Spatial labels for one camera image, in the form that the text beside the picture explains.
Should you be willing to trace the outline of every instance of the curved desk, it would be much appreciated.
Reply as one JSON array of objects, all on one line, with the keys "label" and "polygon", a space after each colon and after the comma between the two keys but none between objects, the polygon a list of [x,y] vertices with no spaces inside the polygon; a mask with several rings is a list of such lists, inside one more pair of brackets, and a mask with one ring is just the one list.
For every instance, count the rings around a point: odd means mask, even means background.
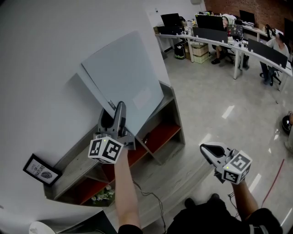
[{"label": "curved desk", "polygon": [[235,50],[235,67],[234,67],[234,79],[237,79],[237,75],[238,75],[238,64],[239,64],[239,57],[241,57],[241,64],[240,64],[240,70],[242,70],[243,67],[243,56],[244,54],[249,55],[249,56],[254,56],[256,57],[259,61],[274,67],[276,69],[278,69],[279,71],[283,72],[283,79],[282,79],[282,83],[279,87],[280,90],[280,97],[284,91],[284,88],[286,86],[286,82],[287,82],[287,78],[288,76],[293,76],[292,75],[292,69],[291,69],[291,64],[289,62],[287,62],[286,68],[281,67],[279,64],[276,64],[274,62],[272,62],[271,60],[257,54],[254,53],[253,51],[249,51],[247,48],[244,47],[239,47],[238,45],[232,45],[229,43],[224,43],[224,42],[218,42],[218,41],[213,41],[213,40],[209,40],[209,39],[205,39],[205,38],[200,38],[200,37],[192,37],[190,35],[166,35],[166,34],[155,34],[156,37],[159,39],[160,37],[165,37],[165,38],[184,38],[187,40],[188,42],[188,46],[189,46],[189,51],[190,51],[190,57],[191,57],[191,61],[193,61],[193,53],[192,53],[192,42],[193,41],[197,41],[197,42],[203,42],[203,43],[207,43],[207,44],[213,44],[213,45],[220,45],[220,46],[224,46],[230,49],[234,49]]}]

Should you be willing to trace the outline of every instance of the forearm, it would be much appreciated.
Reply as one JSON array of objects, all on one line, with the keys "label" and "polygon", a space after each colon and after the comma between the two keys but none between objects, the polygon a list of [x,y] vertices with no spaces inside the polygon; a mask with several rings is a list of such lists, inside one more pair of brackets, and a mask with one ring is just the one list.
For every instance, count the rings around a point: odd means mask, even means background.
[{"label": "forearm", "polygon": [[237,210],[242,221],[246,220],[254,211],[258,210],[258,205],[250,193],[246,182],[243,180],[240,184],[232,184]]},{"label": "forearm", "polygon": [[140,228],[138,201],[130,174],[128,150],[123,149],[115,164],[115,204],[119,225],[132,224]]}]

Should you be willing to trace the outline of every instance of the gray shelf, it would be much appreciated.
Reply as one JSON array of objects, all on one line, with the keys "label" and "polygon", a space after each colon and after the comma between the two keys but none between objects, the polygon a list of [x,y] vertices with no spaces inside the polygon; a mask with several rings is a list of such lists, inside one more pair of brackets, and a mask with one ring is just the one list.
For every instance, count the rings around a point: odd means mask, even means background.
[{"label": "gray shelf", "polygon": [[[144,126],[136,135],[137,144],[141,144],[140,151],[137,151],[138,156],[136,160],[140,160],[145,155],[152,156],[158,165],[163,164],[168,158],[175,155],[185,145],[182,124],[179,116],[177,102],[174,90],[171,86],[160,82],[164,97],[158,107],[150,115]],[[149,142],[158,143],[156,141],[156,132],[163,126],[178,125],[180,130],[171,138],[162,142],[162,145],[157,151],[152,153],[147,144],[145,145],[141,140],[150,133]],[[91,188],[101,189],[107,183],[113,181],[113,169],[109,167],[101,167],[100,163],[87,157],[88,147],[93,133],[96,132],[97,126],[88,132],[58,163],[55,168],[62,171],[62,176],[52,186],[44,186],[44,193],[47,199],[57,202],[65,202],[75,205],[86,205],[89,202],[84,202],[87,197],[95,193],[95,189],[91,191],[84,191],[88,183],[92,184]]]}]

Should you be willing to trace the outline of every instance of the black sleeve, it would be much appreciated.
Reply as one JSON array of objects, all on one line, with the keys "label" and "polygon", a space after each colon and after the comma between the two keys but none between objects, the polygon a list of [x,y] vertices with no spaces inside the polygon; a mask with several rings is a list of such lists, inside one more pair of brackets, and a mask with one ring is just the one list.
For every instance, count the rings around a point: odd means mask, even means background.
[{"label": "black sleeve", "polygon": [[142,230],[134,225],[126,224],[119,228],[118,234],[142,234]]},{"label": "black sleeve", "polygon": [[282,234],[283,229],[275,216],[266,208],[259,209],[251,214],[246,221],[248,224],[252,224],[255,229],[255,233],[260,232],[263,226],[266,228],[269,234]]}]

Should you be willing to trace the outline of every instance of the white wall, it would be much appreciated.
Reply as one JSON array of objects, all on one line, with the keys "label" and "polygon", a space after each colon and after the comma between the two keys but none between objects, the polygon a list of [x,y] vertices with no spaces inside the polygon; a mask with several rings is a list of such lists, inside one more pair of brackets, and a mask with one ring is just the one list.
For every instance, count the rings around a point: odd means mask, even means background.
[{"label": "white wall", "polygon": [[97,124],[101,105],[78,77],[87,75],[81,62],[134,30],[139,31],[158,78],[169,84],[153,29],[138,0],[19,0],[0,7],[3,231],[27,233],[32,221],[42,219],[70,225],[100,210],[45,199],[42,184],[22,169],[32,153],[55,165]]},{"label": "white wall", "polygon": [[[191,4],[190,0],[142,0],[143,7],[147,13],[147,16],[151,22],[152,27],[163,24],[161,15],[178,13],[185,20],[191,20],[195,18],[195,14],[199,11],[205,11],[206,6],[202,0],[200,5]],[[167,39],[162,38],[163,49],[171,47]]]}]

